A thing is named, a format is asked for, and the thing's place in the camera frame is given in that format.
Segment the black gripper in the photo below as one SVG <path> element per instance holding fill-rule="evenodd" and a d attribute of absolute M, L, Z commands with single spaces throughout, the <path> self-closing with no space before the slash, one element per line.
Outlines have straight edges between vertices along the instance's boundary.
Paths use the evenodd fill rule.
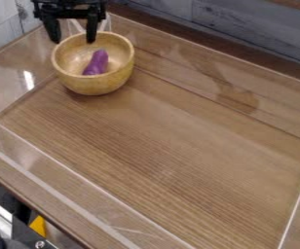
<path fill-rule="evenodd" d="M 107 0 L 29 0 L 33 16 L 43 22 L 49 40 L 60 43 L 61 30 L 56 18 L 87 18 L 85 42 L 95 41 L 97 18 L 105 17 Z"/>

